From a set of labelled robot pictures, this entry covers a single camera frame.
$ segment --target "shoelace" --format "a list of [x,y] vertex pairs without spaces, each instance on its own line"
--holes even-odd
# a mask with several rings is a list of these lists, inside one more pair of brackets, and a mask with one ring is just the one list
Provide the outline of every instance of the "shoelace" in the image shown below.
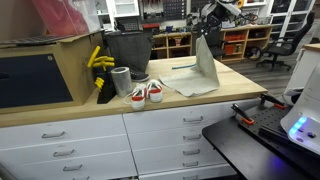
[[147,97],[149,97],[149,91],[152,89],[152,86],[155,86],[158,89],[162,89],[159,81],[155,79],[150,80],[147,84]]
[[136,96],[139,93],[139,91],[141,91],[141,96],[144,97],[144,88],[146,88],[146,85],[137,83],[137,85],[133,89],[133,91],[131,93],[129,93],[128,95],[126,95],[126,97],[124,97],[123,102],[125,104],[131,104],[131,102],[127,102],[126,99],[131,95]]

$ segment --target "office chair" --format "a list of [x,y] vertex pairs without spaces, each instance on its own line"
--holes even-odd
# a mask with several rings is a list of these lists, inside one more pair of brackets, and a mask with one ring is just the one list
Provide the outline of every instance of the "office chair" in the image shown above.
[[204,35],[212,56],[216,59],[219,56],[226,55],[225,50],[221,49],[224,41],[220,40],[220,31],[211,31]]
[[310,12],[307,16],[307,23],[296,33],[294,37],[280,37],[278,39],[275,39],[271,44],[268,45],[267,48],[262,50],[262,54],[269,53],[269,57],[273,55],[272,60],[263,60],[261,62],[258,62],[256,64],[256,67],[258,67],[259,64],[271,64],[270,71],[273,70],[275,64],[279,64],[280,66],[287,67],[287,70],[289,71],[291,69],[291,66],[284,63],[284,61],[277,61],[278,56],[290,56],[293,54],[298,44],[300,43],[303,36],[310,30],[312,27],[312,23],[314,21],[314,12]]

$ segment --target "sneaker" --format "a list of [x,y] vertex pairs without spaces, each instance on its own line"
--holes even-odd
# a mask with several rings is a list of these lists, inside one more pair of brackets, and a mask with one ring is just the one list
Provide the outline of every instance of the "sneaker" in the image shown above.
[[[146,93],[146,85],[138,83],[133,91],[124,98],[124,103],[131,104],[132,109],[135,111],[142,110],[145,105]],[[126,102],[126,98],[131,95],[131,103]]]
[[162,101],[162,86],[161,83],[155,79],[151,79],[147,84],[147,97],[153,103]]
[[130,75],[133,82],[144,82],[149,79],[149,74],[130,69]]

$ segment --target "gray floor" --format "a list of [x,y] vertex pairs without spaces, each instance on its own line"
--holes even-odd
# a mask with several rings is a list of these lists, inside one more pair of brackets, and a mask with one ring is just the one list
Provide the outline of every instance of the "gray floor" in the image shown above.
[[293,72],[294,66],[296,65],[298,53],[291,56],[278,57],[278,60],[285,61],[286,64],[291,65],[290,71],[287,71],[285,67],[277,66],[272,72],[270,72],[270,64],[265,64],[256,68],[256,63],[259,61],[249,61],[245,60],[240,63],[227,64],[230,68],[247,77],[248,79],[254,81],[260,86],[266,88],[270,95],[279,96],[281,95]]

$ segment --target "cabinet drawer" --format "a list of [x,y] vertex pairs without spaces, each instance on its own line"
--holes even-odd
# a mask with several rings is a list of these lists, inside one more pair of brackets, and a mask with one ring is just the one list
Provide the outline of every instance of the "cabinet drawer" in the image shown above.
[[139,150],[195,142],[205,143],[207,140],[202,136],[202,129],[206,126],[208,125],[129,134],[131,148]]
[[130,151],[126,135],[2,150],[0,163],[16,166],[119,151]]
[[18,179],[47,179],[46,177],[74,177],[76,175],[79,176],[74,178],[80,178],[83,176],[93,176],[101,172],[104,172],[105,179],[136,175],[130,151],[7,168]]
[[228,164],[206,166],[178,171],[169,171],[139,176],[140,180],[198,180],[235,175],[236,172]]
[[126,134],[122,116],[0,128],[0,149]]
[[251,108],[259,103],[258,99],[230,101],[189,107],[170,108],[163,110],[144,111],[124,114],[124,121],[128,133],[138,133],[194,125],[213,124],[231,117],[231,109],[237,103],[243,109]]
[[133,151],[139,174],[223,164],[226,161],[209,143],[194,143]]

